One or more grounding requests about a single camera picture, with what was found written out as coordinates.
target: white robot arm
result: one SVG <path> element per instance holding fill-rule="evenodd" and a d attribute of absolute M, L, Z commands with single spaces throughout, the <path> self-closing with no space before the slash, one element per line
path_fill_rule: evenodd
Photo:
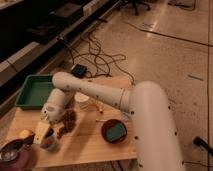
<path fill-rule="evenodd" d="M 177 130 L 165 92 L 153 82 L 131 91 L 83 81 L 58 72 L 53 84 L 63 91 L 79 91 L 122 111 L 130 112 L 140 171 L 184 171 Z"/>

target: wooden table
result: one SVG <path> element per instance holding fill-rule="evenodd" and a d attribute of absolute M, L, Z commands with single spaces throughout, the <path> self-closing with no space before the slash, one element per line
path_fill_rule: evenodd
<path fill-rule="evenodd" d="M 97 78 L 93 81 L 114 87 L 131 88 L 131 83 L 126 77 Z M 32 156 L 26 168 L 45 168 L 136 158 L 131 121 L 125 122 L 128 130 L 127 138 L 119 144 L 109 144 L 103 140 L 101 135 L 103 122 L 95 121 L 96 118 L 100 117 L 97 107 L 91 103 L 85 110 L 80 110 L 77 105 L 75 108 L 77 111 L 75 129 L 58 141 L 54 151 L 49 152 L 35 144 L 32 145 Z M 122 119 L 123 116 L 119 110 L 104 105 L 104 114 L 101 115 L 101 119 L 111 118 Z M 18 138 L 23 129 L 35 131 L 39 120 L 40 111 L 23 111 L 17 108 L 6 141 Z M 60 126 L 60 124 L 54 126 L 55 133 Z"/>

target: electrical cord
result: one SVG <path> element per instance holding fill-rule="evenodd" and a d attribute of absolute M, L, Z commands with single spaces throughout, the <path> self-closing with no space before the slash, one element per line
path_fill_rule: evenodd
<path fill-rule="evenodd" d="M 83 41 L 85 41 L 86 43 L 89 44 L 89 48 L 90 48 L 89 51 L 90 51 L 90 53 L 96 55 L 96 57 L 95 57 L 95 63 L 96 63 L 97 65 L 105 65 L 105 64 L 110 65 L 110 64 L 113 63 L 113 64 L 117 67 L 117 69 L 119 69 L 121 72 L 123 72 L 123 73 L 127 74 L 128 76 L 130 76 L 130 78 L 131 78 L 131 80 L 132 80 L 132 84 L 135 83 L 135 79 L 134 79 L 133 75 L 130 74 L 129 72 L 125 71 L 124 69 L 122 69 L 122 68 L 117 64 L 118 61 L 126 60 L 126 56 L 125 56 L 125 55 L 123 55 L 123 54 L 109 55 L 109 54 L 107 54 L 107 53 L 105 53 L 105 52 L 103 51 L 103 49 L 101 48 L 100 41 L 92 34 L 92 32 L 87 32 L 87 37 L 88 37 L 89 41 L 86 41 L 86 40 L 83 39 L 82 37 L 81 37 L 81 38 L 82 38 Z M 91 45 L 90 42 L 92 42 L 92 44 L 95 45 L 96 48 L 91 48 L 92 45 Z M 98 53 L 93 53 L 93 52 L 91 52 L 91 49 L 97 50 Z M 108 63 L 105 62 L 104 64 L 103 64 L 103 63 L 100 64 L 100 63 L 97 62 L 97 59 L 98 59 L 98 58 L 101 58 L 101 56 L 103 56 L 103 57 L 108 57 L 108 58 L 111 59 L 111 61 L 108 62 Z M 117 57 L 117 56 L 122 56 L 122 58 L 120 58 L 120 59 L 114 59 L 114 57 Z"/>
<path fill-rule="evenodd" d="M 84 32 L 80 36 L 80 40 L 88 44 L 88 53 L 79 53 L 75 48 L 70 47 L 68 43 L 65 42 L 64 40 L 59 40 L 65 45 L 66 50 L 69 51 L 69 54 L 72 58 L 72 65 L 75 64 L 75 61 L 78 58 L 86 60 L 96 68 L 95 74 L 92 74 L 91 71 L 89 71 L 87 72 L 86 77 L 94 78 L 99 76 L 110 77 L 111 76 L 110 65 L 114 64 L 118 70 L 127 74 L 131 78 L 132 84 L 134 84 L 135 79 L 133 75 L 122 69 L 117 63 L 126 60 L 126 56 L 123 54 L 109 55 L 106 52 L 104 52 L 100 41 L 93 35 L 93 32 L 96 30 L 97 28 L 89 32 Z"/>

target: speckled floor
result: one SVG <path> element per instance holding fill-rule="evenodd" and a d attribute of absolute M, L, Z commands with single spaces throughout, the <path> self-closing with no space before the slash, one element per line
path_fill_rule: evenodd
<path fill-rule="evenodd" d="M 197 0 L 196 9 L 186 11 L 168 6 L 166 0 L 158 0 L 151 4 L 152 10 L 149 12 L 140 7 L 139 16 L 134 16 L 131 6 L 126 6 L 120 12 L 114 11 L 107 18 L 108 23 L 101 24 L 94 33 L 105 52 L 127 56 L 127 60 L 119 64 L 133 74 L 137 81 L 152 80 L 166 90 L 184 160 L 203 165 L 213 165 L 212 157 L 203 148 L 196 147 L 193 139 L 200 136 L 213 145 L 213 47 L 208 47 L 209 43 L 213 45 L 213 1 L 209 1 L 211 0 Z M 86 48 L 85 43 L 77 47 L 79 51 Z M 111 74 L 123 75 L 113 65 Z M 1 137 L 4 137 L 8 129 L 13 112 L 14 110 L 0 121 Z M 125 170 L 135 170 L 132 167 L 136 164 L 129 163 L 130 161 L 122 162 Z M 186 163 L 186 168 L 189 171 L 213 171 L 203 165 Z M 48 170 L 104 168 L 113 169 L 111 163 L 99 163 Z"/>

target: green tray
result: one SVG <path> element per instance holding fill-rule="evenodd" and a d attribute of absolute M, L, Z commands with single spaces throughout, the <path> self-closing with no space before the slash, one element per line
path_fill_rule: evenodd
<path fill-rule="evenodd" d="M 41 109 L 53 88 L 51 75 L 29 75 L 16 99 L 15 106 L 23 110 Z"/>

